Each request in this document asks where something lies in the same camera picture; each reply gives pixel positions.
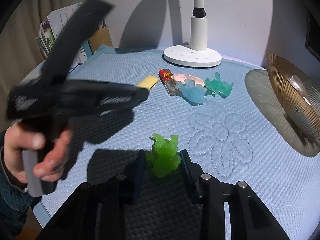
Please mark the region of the left hand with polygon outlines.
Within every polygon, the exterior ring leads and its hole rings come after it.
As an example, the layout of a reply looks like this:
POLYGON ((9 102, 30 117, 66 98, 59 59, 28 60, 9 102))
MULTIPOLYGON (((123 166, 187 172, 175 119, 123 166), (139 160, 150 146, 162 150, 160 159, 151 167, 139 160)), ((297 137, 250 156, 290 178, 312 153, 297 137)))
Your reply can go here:
MULTIPOLYGON (((65 129, 54 142, 54 148, 38 163, 33 173, 42 181, 54 182, 61 178, 68 159, 68 146, 72 140, 72 131, 65 129)), ((4 136, 3 165, 9 181, 23 187, 27 183, 23 168, 21 150, 40 150, 46 144, 42 133, 31 132, 19 123, 10 126, 4 136)))

